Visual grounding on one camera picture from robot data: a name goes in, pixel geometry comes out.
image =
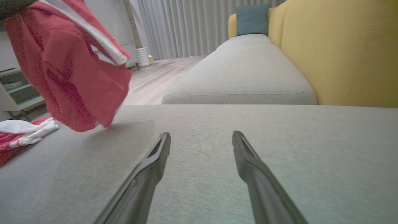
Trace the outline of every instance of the white vase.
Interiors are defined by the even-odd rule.
[[[150,65],[149,57],[148,57],[148,50],[146,47],[135,49],[138,56],[138,66],[139,67],[146,67]]]

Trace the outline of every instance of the gray upholstery fabric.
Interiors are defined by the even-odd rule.
[[[249,34],[222,44],[163,97],[163,104],[317,104],[298,69],[267,36]]]
[[[310,105],[124,106],[109,130],[64,127],[0,168],[0,223],[92,223],[166,131],[147,223],[254,223],[234,130],[309,223],[398,223],[398,109]]]

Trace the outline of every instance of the sofa armrest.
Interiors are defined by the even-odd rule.
[[[268,21],[271,16],[271,13],[275,10],[276,8],[269,8],[268,10]],[[232,37],[236,36],[236,13],[231,15],[228,20],[228,39],[231,39]]]

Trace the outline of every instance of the sheer curtain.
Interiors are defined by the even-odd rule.
[[[155,59],[208,55],[228,39],[228,18],[237,6],[283,0],[139,0],[148,45]]]

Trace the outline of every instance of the yellow sofa backrest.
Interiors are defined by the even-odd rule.
[[[268,33],[319,104],[398,107],[397,0],[288,0]]]

